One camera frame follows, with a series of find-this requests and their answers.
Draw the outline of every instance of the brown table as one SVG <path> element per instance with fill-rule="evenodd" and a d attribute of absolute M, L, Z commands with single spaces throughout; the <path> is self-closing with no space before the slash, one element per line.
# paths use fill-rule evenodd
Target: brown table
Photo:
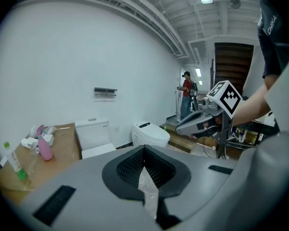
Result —
<path fill-rule="evenodd" d="M 81 159 L 75 124 L 56 126 L 56 128 L 66 127 L 70 128 L 54 133 L 51 147 L 54 157 L 49 161 L 44 161 L 41 156 L 21 144 L 16 148 L 15 152 L 28 178 L 24 181 L 19 180 L 10 163 L 6 162 L 0 172 L 0 190 L 3 196 L 18 204 L 28 193 Z"/>

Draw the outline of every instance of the white toilet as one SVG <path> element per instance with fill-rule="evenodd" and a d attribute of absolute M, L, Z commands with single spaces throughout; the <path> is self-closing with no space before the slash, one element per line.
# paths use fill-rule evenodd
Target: white toilet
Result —
<path fill-rule="evenodd" d="M 139 121 L 133 124 L 131 138 L 134 146 L 147 144 L 166 147 L 170 135 L 159 126 L 147 121 Z"/>
<path fill-rule="evenodd" d="M 92 118 L 75 122 L 82 159 L 115 151 L 110 143 L 107 118 Z"/>

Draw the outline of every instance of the green bottle cap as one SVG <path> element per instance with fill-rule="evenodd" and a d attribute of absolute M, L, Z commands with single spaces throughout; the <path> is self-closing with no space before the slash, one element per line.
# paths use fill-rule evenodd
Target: green bottle cap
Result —
<path fill-rule="evenodd" d="M 5 143 L 4 143 L 4 148 L 6 149 L 6 148 L 8 148 L 8 147 L 10 147 L 10 143 L 5 142 Z"/>
<path fill-rule="evenodd" d="M 25 172 L 23 168 L 17 173 L 17 177 L 21 180 L 24 180 L 27 178 L 27 173 Z"/>

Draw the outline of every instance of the black cap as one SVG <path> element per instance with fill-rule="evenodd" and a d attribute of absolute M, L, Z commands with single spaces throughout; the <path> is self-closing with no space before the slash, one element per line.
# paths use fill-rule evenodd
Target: black cap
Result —
<path fill-rule="evenodd" d="M 182 77 L 184 77 L 184 75 L 187 75 L 187 76 L 191 77 L 191 74 L 188 71 L 185 71 L 184 74 L 182 75 Z"/>

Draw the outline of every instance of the forearm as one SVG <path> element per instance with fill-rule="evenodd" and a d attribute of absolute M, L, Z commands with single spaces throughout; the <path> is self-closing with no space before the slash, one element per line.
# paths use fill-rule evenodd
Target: forearm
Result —
<path fill-rule="evenodd" d="M 247 123 L 267 114 L 271 109 L 264 99 L 268 88 L 262 85 L 249 99 L 243 102 L 236 111 L 232 125 Z"/>

